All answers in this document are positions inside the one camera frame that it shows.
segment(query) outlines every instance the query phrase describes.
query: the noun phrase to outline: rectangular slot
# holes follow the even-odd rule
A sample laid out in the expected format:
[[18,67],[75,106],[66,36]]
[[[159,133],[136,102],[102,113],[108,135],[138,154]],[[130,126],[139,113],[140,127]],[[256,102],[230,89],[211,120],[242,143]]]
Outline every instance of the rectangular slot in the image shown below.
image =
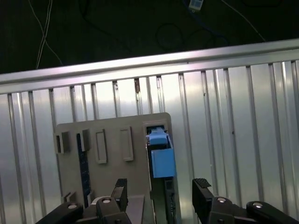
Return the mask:
[[131,127],[122,128],[120,131],[120,146],[124,161],[132,161],[134,159]]
[[82,151],[88,151],[90,149],[90,144],[89,144],[89,131],[88,129],[83,130],[82,133],[80,134],[81,136],[81,142],[82,144]]
[[98,164],[107,163],[107,149],[104,129],[95,133],[95,159]]
[[57,153],[61,153],[60,137],[56,135]]

